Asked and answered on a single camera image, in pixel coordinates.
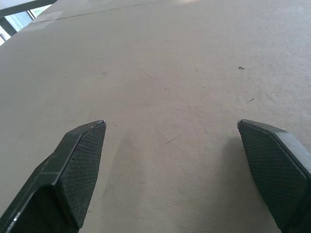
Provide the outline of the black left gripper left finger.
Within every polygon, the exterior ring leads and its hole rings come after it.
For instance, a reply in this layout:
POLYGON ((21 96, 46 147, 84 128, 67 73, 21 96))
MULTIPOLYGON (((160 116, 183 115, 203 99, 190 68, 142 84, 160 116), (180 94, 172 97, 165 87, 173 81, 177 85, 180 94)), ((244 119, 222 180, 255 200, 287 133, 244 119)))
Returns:
POLYGON ((97 182, 106 122, 67 132, 0 218, 2 233, 77 233, 97 182))

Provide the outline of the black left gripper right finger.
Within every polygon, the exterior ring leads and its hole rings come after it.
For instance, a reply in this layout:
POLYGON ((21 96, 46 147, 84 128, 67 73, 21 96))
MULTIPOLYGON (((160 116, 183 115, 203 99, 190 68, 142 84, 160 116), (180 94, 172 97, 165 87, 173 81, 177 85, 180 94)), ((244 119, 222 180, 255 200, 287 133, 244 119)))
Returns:
POLYGON ((241 119, 237 128, 255 184, 283 233, 311 231, 311 154, 289 132, 241 119))

